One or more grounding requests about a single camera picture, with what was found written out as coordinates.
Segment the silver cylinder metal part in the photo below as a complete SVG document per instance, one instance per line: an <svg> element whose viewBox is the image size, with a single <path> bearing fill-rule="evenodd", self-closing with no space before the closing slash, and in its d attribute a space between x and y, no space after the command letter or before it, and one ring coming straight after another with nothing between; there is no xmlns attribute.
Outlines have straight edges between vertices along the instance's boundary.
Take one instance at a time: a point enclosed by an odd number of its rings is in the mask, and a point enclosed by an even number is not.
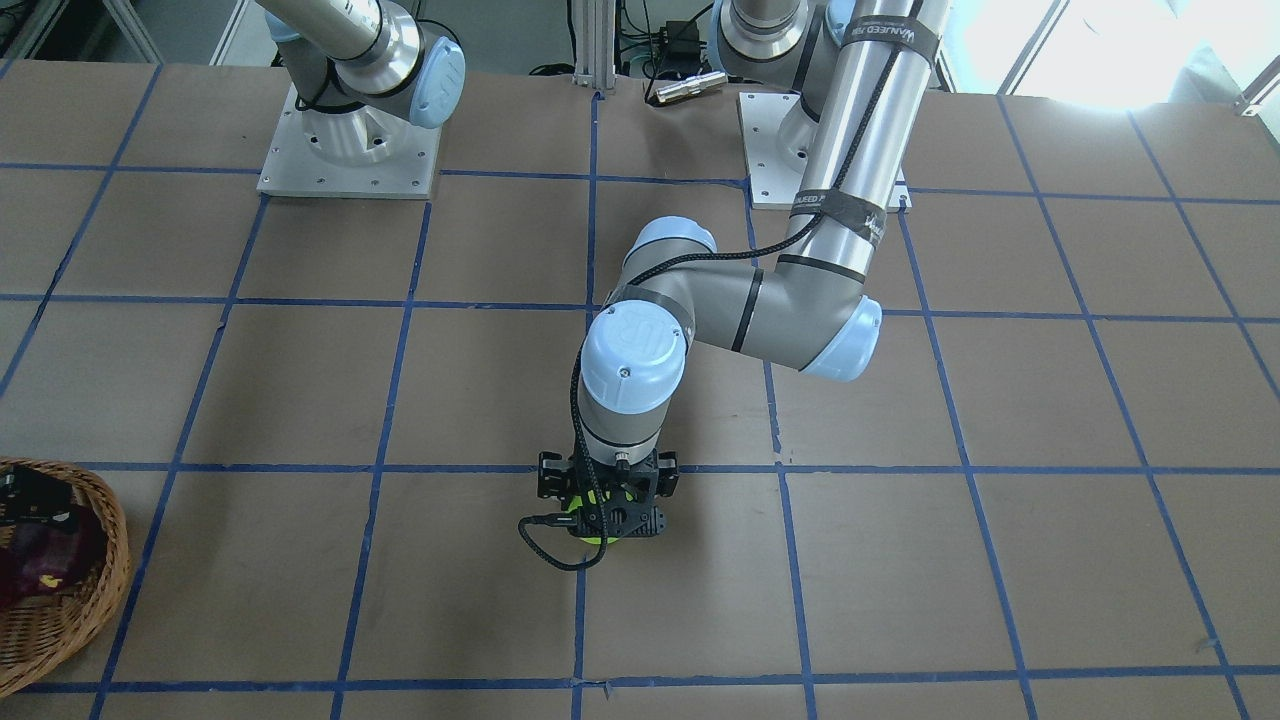
<svg viewBox="0 0 1280 720"><path fill-rule="evenodd" d="M645 96L645 104L650 108L669 108L686 102L695 97L704 97L728 83L730 76L724 70L710 70L690 76L672 85L666 85Z"/></svg>

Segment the wicker basket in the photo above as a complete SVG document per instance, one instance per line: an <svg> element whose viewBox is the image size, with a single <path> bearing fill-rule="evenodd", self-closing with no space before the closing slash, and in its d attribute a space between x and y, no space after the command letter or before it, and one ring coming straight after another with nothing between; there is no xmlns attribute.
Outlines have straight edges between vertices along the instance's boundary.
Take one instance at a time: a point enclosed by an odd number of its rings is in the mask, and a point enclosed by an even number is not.
<svg viewBox="0 0 1280 720"><path fill-rule="evenodd" d="M99 474L3 457L3 696L84 648L132 579L125 512Z"/></svg>

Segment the dark red apple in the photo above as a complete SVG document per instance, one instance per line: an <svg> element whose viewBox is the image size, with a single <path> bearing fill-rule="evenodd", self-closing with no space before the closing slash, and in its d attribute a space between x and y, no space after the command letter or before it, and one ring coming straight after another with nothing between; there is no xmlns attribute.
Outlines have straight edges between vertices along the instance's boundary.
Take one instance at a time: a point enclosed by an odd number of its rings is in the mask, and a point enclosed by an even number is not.
<svg viewBox="0 0 1280 720"><path fill-rule="evenodd" d="M41 524L18 524L3 548L1 606L56 594L83 582L106 552L106 536L91 520L65 532Z"/></svg>

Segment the aluminium frame post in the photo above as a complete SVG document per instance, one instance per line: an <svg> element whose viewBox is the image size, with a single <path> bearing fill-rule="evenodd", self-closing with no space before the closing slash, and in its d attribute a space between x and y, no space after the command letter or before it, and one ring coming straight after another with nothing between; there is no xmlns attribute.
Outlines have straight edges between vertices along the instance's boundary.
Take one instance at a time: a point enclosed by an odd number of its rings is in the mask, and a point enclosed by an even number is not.
<svg viewBox="0 0 1280 720"><path fill-rule="evenodd" d="M617 40L617 1L570 1L573 27L573 73L577 86L600 94L616 87L614 49Z"/></svg>

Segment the black power adapter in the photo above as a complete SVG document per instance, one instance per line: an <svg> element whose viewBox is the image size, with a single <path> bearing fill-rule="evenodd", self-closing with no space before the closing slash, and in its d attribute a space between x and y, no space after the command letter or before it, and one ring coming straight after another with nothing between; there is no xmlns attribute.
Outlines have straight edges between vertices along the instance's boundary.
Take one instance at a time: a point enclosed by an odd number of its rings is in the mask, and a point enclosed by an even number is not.
<svg viewBox="0 0 1280 720"><path fill-rule="evenodd" d="M667 20L655 32L655 59L663 64L698 63L701 59L701 36L696 20Z"/></svg>

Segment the green apple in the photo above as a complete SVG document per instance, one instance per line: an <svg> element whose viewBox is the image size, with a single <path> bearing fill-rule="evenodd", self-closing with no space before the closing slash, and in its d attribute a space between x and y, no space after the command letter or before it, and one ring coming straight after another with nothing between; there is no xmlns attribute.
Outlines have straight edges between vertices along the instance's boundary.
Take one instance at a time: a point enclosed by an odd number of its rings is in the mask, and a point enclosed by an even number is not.
<svg viewBox="0 0 1280 720"><path fill-rule="evenodd" d="M600 543L602 524L596 511L596 495L593 491L585 495L566 495L559 498L559 505L561 512L572 519L564 528L572 537L589 544Z"/></svg>

